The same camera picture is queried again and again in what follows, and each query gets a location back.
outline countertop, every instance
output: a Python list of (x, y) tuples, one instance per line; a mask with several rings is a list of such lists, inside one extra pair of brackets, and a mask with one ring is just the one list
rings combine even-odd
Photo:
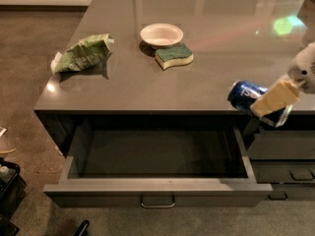
[[(312, 41), (311, 29), (296, 17), (304, 1), (93, 0), (68, 47), (110, 33), (113, 54), (103, 66), (52, 76), (34, 110), (237, 114), (227, 101), (235, 81), (267, 88)], [(158, 65), (140, 38), (154, 23), (183, 30), (191, 64), (165, 71)], [(314, 109), (315, 95), (303, 95), (292, 114)]]

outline drawer handle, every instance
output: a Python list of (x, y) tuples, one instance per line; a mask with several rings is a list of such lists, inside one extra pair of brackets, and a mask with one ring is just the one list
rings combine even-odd
[(291, 178), (295, 181), (313, 181), (315, 179), (314, 173), (311, 171), (309, 171), (309, 173), (311, 174), (312, 178), (296, 178), (291, 171), (289, 172)]
[(88, 235), (88, 227), (90, 225), (90, 222), (88, 220), (84, 220), (81, 225), (79, 226), (78, 230), (76, 231), (75, 236), (83, 236), (83, 235)]
[(284, 194), (284, 197), (283, 197), (283, 198), (273, 198), (271, 195), (268, 195), (268, 198), (269, 198), (271, 201), (287, 201), (288, 196), (287, 196), (286, 192), (283, 192), (283, 194)]
[(141, 197), (141, 207), (143, 208), (172, 208), (175, 207), (175, 197), (171, 197), (172, 203), (170, 205), (157, 205), (157, 206), (147, 206), (144, 204), (143, 197)]

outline closed drawer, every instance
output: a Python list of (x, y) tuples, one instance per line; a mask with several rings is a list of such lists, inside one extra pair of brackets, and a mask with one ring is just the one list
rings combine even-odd
[(260, 128), (248, 149), (251, 159), (315, 159), (315, 131)]
[(268, 196), (273, 201), (314, 201), (314, 184), (273, 184), (274, 191)]
[(59, 183), (44, 187), (62, 207), (252, 207), (271, 192), (257, 184), (235, 127), (91, 121), (77, 128)]
[(315, 182), (315, 160), (307, 161), (251, 161), (259, 183)]

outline green scouring pad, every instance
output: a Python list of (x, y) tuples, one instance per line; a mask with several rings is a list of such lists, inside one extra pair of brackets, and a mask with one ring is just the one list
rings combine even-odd
[(183, 43), (156, 51), (157, 62), (165, 70), (173, 66), (183, 66), (194, 59), (193, 52)]

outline blue can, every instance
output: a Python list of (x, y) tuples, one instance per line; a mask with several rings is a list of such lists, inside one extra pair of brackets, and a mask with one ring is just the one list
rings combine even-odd
[[(247, 81), (237, 81), (233, 84), (228, 94), (227, 100), (233, 107), (250, 116), (256, 116), (250, 109), (251, 104), (257, 98), (263, 95), (268, 89)], [(261, 121), (273, 127), (279, 127), (284, 124), (292, 106), (275, 111), (271, 114), (261, 117)]]

